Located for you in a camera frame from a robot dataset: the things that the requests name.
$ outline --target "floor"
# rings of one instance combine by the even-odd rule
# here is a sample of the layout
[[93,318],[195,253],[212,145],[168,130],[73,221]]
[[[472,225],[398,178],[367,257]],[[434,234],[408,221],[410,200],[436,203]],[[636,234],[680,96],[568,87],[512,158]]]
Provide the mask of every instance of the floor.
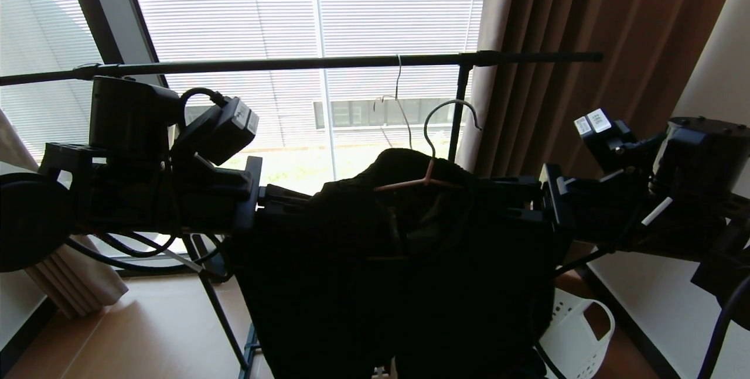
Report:
[[[22,355],[7,379],[147,377],[234,379],[238,363],[195,276],[131,278],[123,298],[101,313],[67,320],[56,315]],[[593,297],[581,278],[563,276],[558,286]],[[250,316],[235,281],[217,286],[222,307],[241,343]],[[594,329],[599,319],[590,319]],[[272,379],[263,356],[252,379]],[[616,328],[597,379],[657,379],[623,331]]]

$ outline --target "curtain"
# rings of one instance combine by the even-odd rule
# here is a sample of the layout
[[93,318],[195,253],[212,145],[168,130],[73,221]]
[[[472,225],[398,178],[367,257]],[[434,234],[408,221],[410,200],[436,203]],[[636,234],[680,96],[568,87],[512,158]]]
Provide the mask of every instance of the curtain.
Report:
[[484,0],[479,50],[602,51],[599,63],[478,67],[457,161],[479,176],[600,174],[573,125],[597,108],[639,139],[662,131],[724,0]]
[[[36,171],[38,168],[2,110],[0,161],[29,171]],[[73,239],[91,250],[97,250],[86,235],[75,235]],[[40,264],[26,269],[26,273],[69,318],[115,304],[128,291],[128,287],[112,267],[83,256],[67,246],[62,246]]]

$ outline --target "white wall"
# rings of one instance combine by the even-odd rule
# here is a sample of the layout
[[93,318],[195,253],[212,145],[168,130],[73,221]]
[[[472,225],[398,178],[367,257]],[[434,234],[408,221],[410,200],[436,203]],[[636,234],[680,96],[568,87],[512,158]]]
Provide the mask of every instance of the white wall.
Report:
[[0,274],[0,349],[39,307],[45,294],[26,272]]
[[[674,115],[750,125],[750,0],[727,0]],[[735,193],[750,197],[750,165]],[[591,264],[638,326],[683,378],[701,368],[720,312],[690,283],[693,262],[618,253]],[[732,324],[713,377],[750,377],[750,332]]]

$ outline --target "black garment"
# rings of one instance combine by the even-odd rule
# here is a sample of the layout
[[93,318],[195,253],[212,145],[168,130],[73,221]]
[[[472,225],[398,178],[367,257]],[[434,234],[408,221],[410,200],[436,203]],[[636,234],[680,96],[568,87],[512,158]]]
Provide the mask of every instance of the black garment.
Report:
[[547,328],[548,237],[499,217],[484,180],[438,160],[433,177],[461,189],[373,191],[423,177],[428,162],[386,150],[353,179],[259,210],[253,236],[233,240],[231,262],[276,379],[365,378],[394,356],[402,379],[493,377]]

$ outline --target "curtain fold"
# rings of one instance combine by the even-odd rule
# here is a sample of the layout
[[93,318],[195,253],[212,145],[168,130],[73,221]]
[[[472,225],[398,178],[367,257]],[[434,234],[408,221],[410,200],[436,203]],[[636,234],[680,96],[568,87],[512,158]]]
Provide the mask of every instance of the curtain fold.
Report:
[[479,176],[600,174],[573,120],[602,107],[639,138],[663,130],[724,0],[485,0],[479,49],[602,51],[599,63],[478,67],[458,163]]
[[[16,168],[36,171],[38,166],[13,126],[0,110],[0,161]],[[75,235],[74,240],[96,251],[91,238]],[[112,267],[94,261],[67,246],[26,273],[70,318],[96,312],[120,299],[128,287]]]

